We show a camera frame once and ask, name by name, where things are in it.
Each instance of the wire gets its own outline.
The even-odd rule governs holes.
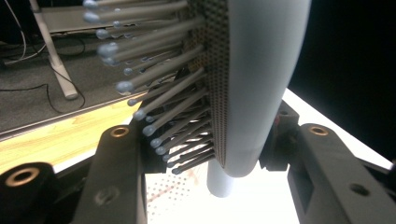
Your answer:
[[[4,1],[6,2],[6,4],[7,4],[9,10],[11,11],[11,13],[12,13],[12,15],[13,15],[13,17],[14,17],[14,19],[15,19],[17,25],[18,25],[18,27],[20,28],[21,35],[22,35],[22,39],[23,39],[23,54],[22,54],[22,56],[21,56],[17,61],[7,62],[6,64],[18,63],[18,62],[20,62],[20,61],[22,61],[22,60],[26,60],[26,59],[28,59],[28,58],[32,58],[32,57],[35,57],[36,55],[39,55],[40,58],[41,58],[45,63],[47,63],[47,65],[49,66],[49,68],[50,68],[53,72],[55,72],[57,75],[59,75],[59,76],[60,76],[61,78],[63,78],[64,80],[70,82],[70,83],[75,87],[77,93],[78,93],[78,94],[81,96],[81,98],[82,98],[82,104],[78,107],[78,109],[81,109],[81,108],[85,105],[85,102],[86,102],[86,99],[85,99],[84,94],[79,90],[79,88],[76,86],[76,84],[75,84],[73,81],[71,81],[70,79],[64,77],[62,74],[60,74],[58,71],[56,71],[56,70],[50,65],[50,63],[42,57],[42,55],[40,54],[40,52],[46,47],[46,45],[44,45],[40,50],[37,50],[37,49],[35,48],[35,45],[32,45],[32,48],[33,48],[33,50],[35,51],[35,54],[34,54],[34,55],[30,55],[30,56],[28,56],[28,57],[26,57],[26,58],[24,57],[24,56],[25,56],[25,53],[26,53],[26,47],[27,47],[25,35],[24,35],[23,30],[22,30],[22,28],[21,28],[21,25],[20,25],[20,23],[19,23],[17,17],[16,17],[15,14],[14,14],[14,11],[12,10],[11,6],[9,5],[8,1],[7,1],[7,0],[4,0]],[[0,90],[0,91],[31,91],[31,90],[36,90],[36,89],[39,89],[39,88],[42,88],[42,87],[46,87],[46,94],[47,94],[47,99],[48,99],[48,101],[49,101],[49,106],[50,106],[54,111],[56,111],[56,112],[58,112],[58,113],[60,113],[60,114],[67,113],[67,112],[65,112],[65,111],[61,111],[61,110],[57,109],[57,108],[53,105],[53,103],[52,103],[52,101],[51,101],[51,99],[50,99],[50,84],[48,84],[48,83],[41,84],[41,85],[39,85],[39,86],[35,86],[35,87],[32,87],[32,88],[27,88],[27,89]]]
[[[41,49],[37,50],[34,54],[29,55],[29,56],[26,56],[26,57],[24,57],[24,58],[22,58],[22,59],[18,59],[17,61],[5,62],[5,65],[10,65],[10,64],[14,64],[14,63],[20,63],[20,62],[22,62],[22,61],[24,61],[24,60],[28,60],[28,59],[34,58],[34,57],[37,56],[39,53],[41,53],[41,52],[44,50],[44,48],[45,48],[46,46],[47,46],[47,45],[44,44],[43,47],[41,47]]]
[[[56,43],[56,41],[63,40],[63,39],[75,39],[75,40],[77,40],[77,41],[81,44],[82,49],[81,49],[80,52],[77,52],[77,53],[70,53],[70,54],[59,53],[59,52],[58,52],[59,55],[61,55],[61,56],[67,56],[67,57],[75,57],[75,56],[81,55],[81,54],[83,54],[83,53],[85,52],[85,48],[86,48],[86,47],[85,47],[85,42],[84,42],[81,38],[79,38],[79,37],[74,37],[74,36],[63,36],[63,37],[54,38],[53,42]]]
[[[24,58],[24,56],[25,56],[25,54],[26,54],[26,47],[27,47],[27,44],[26,44],[25,35],[24,35],[23,30],[22,30],[22,28],[21,28],[20,21],[18,21],[17,16],[15,16],[15,13],[14,13],[14,11],[12,10],[12,7],[9,5],[8,0],[4,0],[4,1],[6,2],[6,5],[8,6],[8,9],[9,9],[9,11],[11,12],[12,16],[14,17],[15,22],[17,23],[18,27],[20,28],[21,37],[22,37],[22,41],[23,41],[23,54],[22,54],[22,56],[21,56],[17,61],[12,61],[12,62],[7,62],[7,63],[6,63],[6,64],[13,64],[13,63],[18,63],[18,62],[20,62],[21,60],[24,60],[23,58]]]

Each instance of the white surface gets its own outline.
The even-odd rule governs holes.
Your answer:
[[[316,123],[326,126],[335,131],[338,136],[343,140],[349,150],[358,158],[365,161],[369,161],[376,165],[382,166],[386,169],[390,169],[392,163],[386,160],[384,157],[364,145],[354,136],[350,135],[331,120],[320,114],[316,109],[303,101],[300,97],[294,94],[292,91],[286,89],[283,95],[283,100],[290,105],[299,115],[299,124],[305,123]]]
[[[283,100],[300,114],[300,125],[317,123],[333,129],[355,156],[389,168],[391,163],[351,136],[293,92]],[[87,152],[55,166],[60,171],[94,154]],[[291,198],[287,172],[267,172],[256,165],[253,172],[234,181],[228,198],[217,198],[206,187],[207,164],[181,175],[147,175],[148,223],[299,223]]]

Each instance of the perforated panel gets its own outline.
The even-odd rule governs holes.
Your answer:
[[[189,64],[192,71],[203,66],[208,74],[205,85],[210,94],[212,133],[216,157],[223,166],[225,162],[228,75],[230,61],[230,38],[228,23],[228,2],[223,0],[190,1],[190,17],[204,15],[206,25],[191,31],[192,38],[186,41],[185,49],[192,49],[203,43],[205,54]]]
[[[146,175],[148,223],[164,223],[205,185],[206,165],[181,175]]]

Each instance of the black cable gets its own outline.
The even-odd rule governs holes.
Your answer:
[[[15,89],[15,90],[0,90],[0,91],[32,91],[32,90],[40,89],[41,87],[46,87],[47,99],[48,99],[48,101],[49,101],[50,107],[51,107],[53,110],[55,110],[56,112],[60,113],[60,114],[64,113],[64,112],[62,112],[62,111],[56,109],[55,106],[52,104],[52,101],[50,100],[50,90],[49,90],[50,85],[47,84],[47,83],[46,83],[46,84],[41,84],[41,85],[39,85],[39,86],[32,87],[32,88]]]
[[[63,53],[59,53],[58,52],[59,55],[67,56],[67,57],[75,57],[75,56],[81,55],[81,54],[83,54],[85,52],[85,49],[86,49],[85,42],[81,38],[76,37],[76,36],[62,36],[62,37],[55,37],[53,39],[53,42],[55,44],[57,40],[62,40],[62,39],[75,39],[75,40],[77,40],[81,44],[82,50],[80,52],[78,52],[78,53],[72,53],[72,54],[63,54]]]
[[[27,35],[26,37],[27,37],[27,39],[29,40],[30,43],[34,43],[34,42],[32,41],[32,39],[30,38],[29,35]],[[86,99],[85,99],[84,94],[79,90],[79,88],[76,86],[76,84],[75,84],[73,81],[69,80],[68,78],[64,77],[64,76],[63,76],[62,74],[60,74],[58,71],[56,71],[56,70],[51,66],[51,64],[50,64],[47,60],[45,60],[45,59],[43,58],[43,56],[40,54],[40,52],[38,52],[38,50],[35,48],[35,45],[32,44],[31,47],[32,47],[32,49],[35,51],[36,55],[39,55],[40,58],[43,60],[43,62],[45,62],[53,72],[55,72],[55,73],[56,73],[57,75],[59,75],[61,78],[63,78],[64,80],[68,81],[70,84],[72,84],[72,85],[74,86],[74,88],[76,89],[77,93],[78,93],[78,94],[81,96],[81,98],[82,98],[82,104],[78,107],[78,109],[81,109],[81,108],[85,105]],[[52,101],[51,101],[51,99],[50,99],[50,84],[48,84],[48,83],[41,84],[41,85],[36,86],[36,87],[33,87],[33,88],[16,89],[16,90],[0,90],[0,91],[31,91],[31,90],[39,89],[39,88],[41,88],[41,87],[46,87],[46,93],[47,93],[47,99],[48,99],[48,101],[49,101],[49,106],[50,106],[54,111],[56,111],[57,113],[60,113],[60,114],[67,113],[67,112],[58,110],[58,109],[55,108],[55,106],[52,104]]]

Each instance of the rod tip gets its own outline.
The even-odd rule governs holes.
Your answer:
[[[130,81],[117,83],[116,90],[121,95],[130,95],[134,91],[134,85]]]
[[[155,148],[155,153],[157,153],[157,155],[163,155],[165,154],[166,149],[164,147],[157,147]]]
[[[104,44],[99,46],[97,53],[104,58],[109,58],[109,57],[113,57],[118,50],[119,50],[119,45],[115,42],[111,42],[109,44]]]
[[[117,62],[112,58],[102,58],[102,62],[113,67],[120,65],[120,62]]]
[[[157,129],[156,129],[154,126],[149,125],[149,126],[146,126],[146,127],[143,129],[143,134],[144,134],[145,136],[151,136],[152,134],[155,133],[155,131],[157,131]]]
[[[92,0],[84,0],[84,2],[82,3],[82,5],[87,8],[87,9],[97,9],[99,8],[98,4],[96,3],[96,1],[92,1]]]
[[[90,23],[100,23],[100,18],[99,16],[91,11],[87,11],[84,13],[84,21],[90,22]]]
[[[156,148],[159,147],[161,145],[163,141],[159,138],[154,138],[151,140],[151,142],[149,143],[152,147]]]
[[[179,170],[179,169],[173,169],[172,170],[172,174],[174,174],[174,175],[180,175],[181,174],[181,171]]]
[[[145,117],[146,117],[146,113],[142,109],[138,109],[136,112],[134,112],[134,119],[141,120]]]
[[[120,21],[113,21],[113,26],[114,26],[114,28],[121,28],[122,23]]]
[[[133,72],[134,72],[134,69],[132,69],[132,68],[124,68],[125,76],[130,76]]]
[[[169,159],[171,159],[171,157],[169,155],[163,156],[163,161],[169,161]]]
[[[170,161],[170,162],[168,162],[168,163],[166,164],[166,166],[167,166],[168,168],[172,168],[172,167],[175,166],[175,163],[172,162],[172,161]]]
[[[98,37],[99,39],[107,39],[110,38],[110,34],[105,29],[99,29],[96,30],[96,37]]]
[[[128,106],[134,106],[137,104],[137,101],[136,101],[136,99],[130,99],[130,100],[128,100],[127,104],[128,104]]]
[[[146,117],[146,121],[147,121],[148,123],[152,123],[152,122],[154,122],[154,120],[155,120],[155,118],[152,117],[152,116],[147,116],[147,117]]]

